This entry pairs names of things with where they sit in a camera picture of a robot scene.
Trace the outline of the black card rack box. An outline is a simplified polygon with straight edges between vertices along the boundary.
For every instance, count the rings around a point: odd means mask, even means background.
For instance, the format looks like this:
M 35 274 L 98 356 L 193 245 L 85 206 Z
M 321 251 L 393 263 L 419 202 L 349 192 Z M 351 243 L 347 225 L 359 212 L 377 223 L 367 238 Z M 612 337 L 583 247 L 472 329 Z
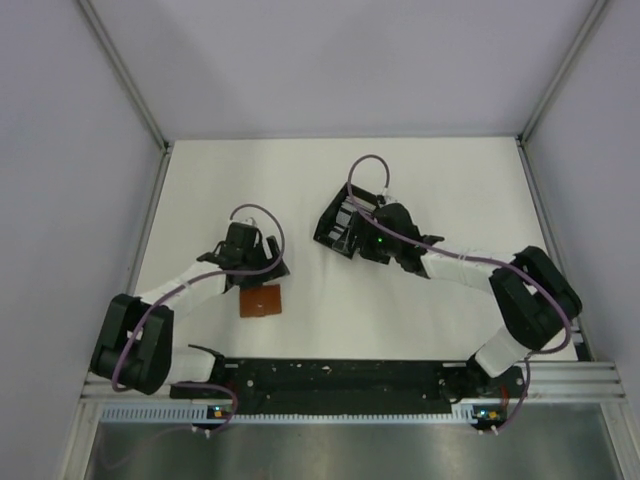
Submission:
M 381 206 L 380 197 L 355 185 L 353 196 L 344 184 L 326 210 L 321 214 L 313 240 L 320 245 L 352 259 L 364 242 L 363 230 L 366 222 L 356 206 L 367 214 L 372 214 Z

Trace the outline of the credit cards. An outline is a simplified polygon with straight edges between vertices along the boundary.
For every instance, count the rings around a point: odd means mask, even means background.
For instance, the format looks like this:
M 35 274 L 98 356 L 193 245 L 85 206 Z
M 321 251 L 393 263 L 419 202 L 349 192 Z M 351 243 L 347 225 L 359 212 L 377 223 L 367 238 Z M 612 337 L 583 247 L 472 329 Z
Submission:
M 375 209 L 376 204 L 371 204 L 358 197 L 352 201 L 349 197 L 345 196 L 344 198 L 336 198 L 333 206 L 335 207 L 336 213 L 333 215 L 329 237 L 332 240 L 337 240 L 349 229 L 352 223 L 352 217 L 358 213 L 356 206 L 359 206 L 367 213 L 371 213 Z

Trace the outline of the brown leather card holder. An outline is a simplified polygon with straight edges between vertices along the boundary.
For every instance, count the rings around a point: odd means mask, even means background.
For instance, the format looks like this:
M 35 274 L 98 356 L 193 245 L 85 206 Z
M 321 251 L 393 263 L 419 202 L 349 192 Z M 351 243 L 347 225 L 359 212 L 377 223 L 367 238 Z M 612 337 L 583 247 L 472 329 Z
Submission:
M 282 313 L 281 287 L 278 284 L 262 285 L 241 290 L 239 315 L 241 318 L 261 318 Z

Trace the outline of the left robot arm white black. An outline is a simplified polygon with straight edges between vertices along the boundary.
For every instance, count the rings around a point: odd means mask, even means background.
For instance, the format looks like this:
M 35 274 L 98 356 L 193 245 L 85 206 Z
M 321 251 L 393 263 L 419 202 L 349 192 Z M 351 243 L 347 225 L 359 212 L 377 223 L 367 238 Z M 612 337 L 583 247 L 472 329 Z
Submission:
M 232 222 L 226 238 L 177 277 L 139 295 L 110 301 L 90 360 L 90 372 L 118 390 L 152 395 L 189 382 L 205 396 L 226 387 L 222 356 L 198 345 L 178 346 L 174 327 L 197 307 L 230 290 L 249 290 L 283 278 L 289 269 L 282 241 L 252 222 Z

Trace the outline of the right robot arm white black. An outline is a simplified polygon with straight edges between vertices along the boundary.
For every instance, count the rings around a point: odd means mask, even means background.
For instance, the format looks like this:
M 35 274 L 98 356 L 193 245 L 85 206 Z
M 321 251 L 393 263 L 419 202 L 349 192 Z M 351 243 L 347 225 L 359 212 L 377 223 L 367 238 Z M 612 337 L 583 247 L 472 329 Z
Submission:
M 544 250 L 528 246 L 501 258 L 455 249 L 442 237 L 422 236 L 399 203 L 358 213 L 373 230 L 372 246 L 405 271 L 494 297 L 503 325 L 468 360 L 466 380 L 474 393 L 492 394 L 517 362 L 568 345 L 571 322 L 582 313 L 583 303 Z

